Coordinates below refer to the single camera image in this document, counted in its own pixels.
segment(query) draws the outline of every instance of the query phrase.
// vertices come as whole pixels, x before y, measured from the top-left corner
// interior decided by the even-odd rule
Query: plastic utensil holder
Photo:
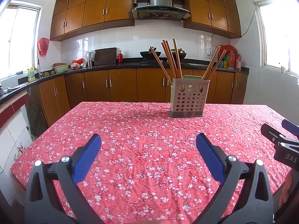
[[[201,117],[210,80],[198,76],[174,78],[171,87],[170,111],[173,118]]]

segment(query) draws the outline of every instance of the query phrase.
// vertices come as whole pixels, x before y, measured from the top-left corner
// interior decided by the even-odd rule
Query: silver screw
[[[39,165],[41,165],[41,160],[37,160],[37,161],[35,161],[34,165],[35,165],[35,166],[39,166]]]
[[[62,157],[61,161],[62,162],[68,162],[70,160],[70,157],[69,156],[64,156]]]
[[[231,156],[228,156],[228,160],[237,161],[237,158],[235,156],[231,155]]]
[[[257,160],[257,164],[260,165],[260,166],[262,166],[264,163],[263,163],[263,161],[261,159],[258,159]]]

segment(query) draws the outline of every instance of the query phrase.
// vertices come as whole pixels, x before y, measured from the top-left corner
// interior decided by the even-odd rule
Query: red floral tablecloth
[[[105,223],[192,223],[219,186],[195,147],[201,132],[240,161],[262,159],[273,192],[283,183],[289,169],[273,159],[274,148],[260,128],[268,123],[287,137],[294,136],[281,127],[284,118],[271,108],[208,104],[203,117],[181,119],[170,118],[168,110],[164,103],[83,102],[44,132],[11,171],[25,187],[36,160],[56,162],[99,134],[102,149],[78,186]],[[66,213],[73,216],[55,185]]]

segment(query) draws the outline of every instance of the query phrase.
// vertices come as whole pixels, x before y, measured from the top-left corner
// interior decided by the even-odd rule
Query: range hood
[[[171,0],[150,0],[150,5],[137,7],[132,10],[134,19],[164,19],[180,21],[185,20],[189,11],[172,6]]]

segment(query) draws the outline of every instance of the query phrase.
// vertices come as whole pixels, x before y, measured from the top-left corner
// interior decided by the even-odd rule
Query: chopstick
[[[214,67],[213,70],[210,72],[210,74],[207,75],[207,79],[206,79],[206,80],[210,80],[210,79],[212,78],[213,74],[215,73],[217,67],[219,66],[219,64],[220,64],[220,62],[221,62],[221,60],[222,60],[222,58],[224,57],[225,54],[226,54],[226,50],[223,50],[223,52],[222,52],[222,54],[221,54],[219,60],[217,61],[215,67]]]
[[[175,73],[175,69],[174,69],[174,65],[172,64],[172,60],[170,58],[170,55],[169,55],[169,52],[168,52],[168,49],[166,48],[166,43],[165,43],[165,40],[163,40],[163,42],[161,43],[163,49],[164,49],[164,52],[166,54],[166,57],[167,57],[167,60],[168,60],[168,63],[169,63],[169,66],[172,70],[172,73],[173,73],[173,77],[174,78],[177,78],[176,76],[176,73]]]
[[[175,70],[176,78],[179,78],[179,77],[178,77],[178,70],[177,70],[177,68],[176,68],[176,66],[175,66],[174,58],[173,58],[173,55],[172,55],[172,53],[171,53],[171,49],[170,49],[170,47],[169,47],[168,41],[166,40],[165,43],[166,43],[166,47],[167,47],[167,49],[168,49],[168,53],[169,53],[169,55],[170,55],[171,62],[172,62],[172,64],[173,64],[173,67],[174,67],[174,70]]]
[[[159,57],[157,56],[156,52],[153,50],[153,48],[150,48],[150,51],[152,52],[152,54],[154,55],[154,57],[156,58],[157,62],[159,63],[162,71],[164,72],[165,76],[167,77],[170,85],[172,86],[172,80],[170,79],[170,76],[168,75],[167,71],[165,70],[163,64],[161,63]]]
[[[173,45],[174,45],[174,49],[175,49],[176,61],[178,63],[178,76],[180,78],[183,78],[182,69],[181,69],[181,62],[180,62],[180,56],[179,56],[179,52],[178,52],[178,46],[176,44],[175,39],[172,39],[172,41],[173,41]]]
[[[208,73],[210,73],[210,70],[211,70],[211,68],[212,68],[212,66],[213,66],[213,64],[214,64],[214,61],[215,61],[215,59],[216,59],[216,56],[217,56],[217,54],[218,54],[220,48],[221,48],[221,46],[218,45],[217,48],[216,48],[216,51],[215,51],[215,53],[214,53],[214,55],[213,55],[213,57],[212,57],[212,60],[211,60],[210,64],[208,65],[206,71],[204,72],[204,75],[202,76],[202,79],[203,79],[203,80],[205,80],[205,78],[206,78],[206,76],[208,75]]]

